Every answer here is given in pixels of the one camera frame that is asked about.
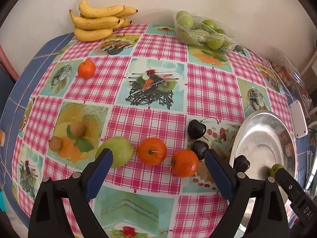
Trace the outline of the brown longan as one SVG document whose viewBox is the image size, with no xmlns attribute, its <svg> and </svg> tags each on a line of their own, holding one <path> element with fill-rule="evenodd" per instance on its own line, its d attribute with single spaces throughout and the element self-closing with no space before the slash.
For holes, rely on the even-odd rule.
<svg viewBox="0 0 317 238">
<path fill-rule="evenodd" d="M 62 148 L 62 140 L 58 136 L 53 136 L 48 145 L 51 151 L 58 152 Z"/>
<path fill-rule="evenodd" d="M 81 137 L 85 134 L 85 126 L 80 121 L 75 121 L 70 125 L 70 132 L 75 137 Z"/>
</svg>

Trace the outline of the green fruit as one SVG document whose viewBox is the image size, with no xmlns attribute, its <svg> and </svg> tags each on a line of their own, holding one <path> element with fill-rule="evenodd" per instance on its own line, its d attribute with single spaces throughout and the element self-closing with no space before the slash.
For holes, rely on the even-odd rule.
<svg viewBox="0 0 317 238">
<path fill-rule="evenodd" d="M 283 165 L 282 164 L 274 164 L 271 169 L 270 169 L 270 177 L 275 178 L 275 174 L 279 169 L 283 169 Z"/>
<path fill-rule="evenodd" d="M 109 149 L 113 153 L 111 168 L 119 168 L 126 165 L 134 155 L 134 147 L 123 136 L 115 136 L 105 140 L 98 148 L 95 158 L 98 158 L 103 149 Z"/>
</svg>

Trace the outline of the tangerine one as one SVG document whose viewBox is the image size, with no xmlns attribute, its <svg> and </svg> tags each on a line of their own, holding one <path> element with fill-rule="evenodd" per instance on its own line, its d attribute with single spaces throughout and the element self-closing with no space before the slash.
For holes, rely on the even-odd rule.
<svg viewBox="0 0 317 238">
<path fill-rule="evenodd" d="M 171 158 L 171 170 L 178 177 L 193 176 L 198 171 L 198 167 L 198 157 L 192 150 L 178 150 Z"/>
</svg>

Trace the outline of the tangerine with stem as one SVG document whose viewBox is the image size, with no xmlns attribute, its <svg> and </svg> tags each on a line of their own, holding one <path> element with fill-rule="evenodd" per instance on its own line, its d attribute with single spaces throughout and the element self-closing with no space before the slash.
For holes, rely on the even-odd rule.
<svg viewBox="0 0 317 238">
<path fill-rule="evenodd" d="M 159 165 L 167 156 L 167 146 L 159 138 L 146 138 L 138 145 L 137 156 L 146 165 Z"/>
</svg>

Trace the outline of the plastic tray of green fruits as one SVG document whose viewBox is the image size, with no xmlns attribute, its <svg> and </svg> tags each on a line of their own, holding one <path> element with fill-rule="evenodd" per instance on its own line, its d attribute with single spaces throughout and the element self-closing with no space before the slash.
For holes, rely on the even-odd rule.
<svg viewBox="0 0 317 238">
<path fill-rule="evenodd" d="M 215 19 L 198 16 L 185 10 L 173 15 L 178 41 L 187 45 L 206 46 L 219 51 L 233 51 L 238 44 L 230 27 Z"/>
</svg>

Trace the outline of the silver metal bowl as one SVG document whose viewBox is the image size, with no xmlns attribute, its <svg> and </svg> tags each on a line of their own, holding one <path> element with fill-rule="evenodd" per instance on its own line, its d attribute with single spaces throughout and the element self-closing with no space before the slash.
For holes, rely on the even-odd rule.
<svg viewBox="0 0 317 238">
<path fill-rule="evenodd" d="M 250 162 L 245 174 L 251 179 L 265 180 L 274 164 L 281 164 L 297 178 L 294 141 L 276 114 L 267 110 L 251 113 L 240 126 L 230 154 L 229 164 L 243 155 Z"/>
</svg>

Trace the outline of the white plastic box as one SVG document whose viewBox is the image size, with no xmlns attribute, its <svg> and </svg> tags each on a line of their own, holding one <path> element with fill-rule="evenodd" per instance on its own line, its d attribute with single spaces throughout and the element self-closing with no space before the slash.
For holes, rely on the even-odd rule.
<svg viewBox="0 0 317 238">
<path fill-rule="evenodd" d="M 303 108 L 298 100 L 292 102 L 289 105 L 289 108 L 293 122 L 294 135 L 297 139 L 300 139 L 308 134 Z"/>
</svg>

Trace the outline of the clear box of longans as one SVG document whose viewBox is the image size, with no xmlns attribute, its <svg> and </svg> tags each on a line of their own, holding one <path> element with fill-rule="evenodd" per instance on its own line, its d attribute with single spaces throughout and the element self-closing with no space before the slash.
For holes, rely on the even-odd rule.
<svg viewBox="0 0 317 238">
<path fill-rule="evenodd" d="M 271 50 L 270 63 L 284 85 L 291 90 L 304 88 L 300 73 L 291 60 L 278 48 Z"/>
</svg>

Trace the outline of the pink checkered tablecloth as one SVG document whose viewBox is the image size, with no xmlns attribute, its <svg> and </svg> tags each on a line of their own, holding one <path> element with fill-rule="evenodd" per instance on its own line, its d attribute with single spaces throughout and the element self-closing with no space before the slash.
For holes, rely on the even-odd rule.
<svg viewBox="0 0 317 238">
<path fill-rule="evenodd" d="M 89 79 L 80 63 L 96 65 Z M 228 160 L 240 125 L 269 110 L 294 135 L 292 98 L 269 61 L 238 47 L 224 54 L 178 42 L 173 28 L 132 25 L 106 39 L 81 42 L 72 34 L 49 41 L 15 84 L 1 117 L 1 183 L 18 219 L 27 226 L 42 178 L 64 179 L 95 159 L 102 143 L 123 136 L 131 160 L 112 168 L 90 206 L 111 237 L 208 237 L 227 203 L 200 163 L 190 177 L 171 170 L 171 158 L 189 149 L 190 120 L 201 138 Z M 85 134 L 70 125 L 80 121 Z M 62 148 L 49 149 L 58 136 Z M 159 138 L 167 156 L 146 165 L 137 156 L 146 138 Z"/>
</svg>

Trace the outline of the yellow banana bunch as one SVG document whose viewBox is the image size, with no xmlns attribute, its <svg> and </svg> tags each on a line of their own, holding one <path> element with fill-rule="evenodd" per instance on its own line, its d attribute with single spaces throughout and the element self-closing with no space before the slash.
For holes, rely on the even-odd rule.
<svg viewBox="0 0 317 238">
<path fill-rule="evenodd" d="M 76 16 L 72 10 L 69 10 L 69 15 L 74 25 L 74 36 L 81 42 L 108 38 L 115 30 L 131 25 L 132 21 L 128 19 L 128 16 L 138 12 L 137 9 L 125 5 L 92 7 L 88 0 L 81 0 L 78 9 L 79 16 Z"/>
</svg>

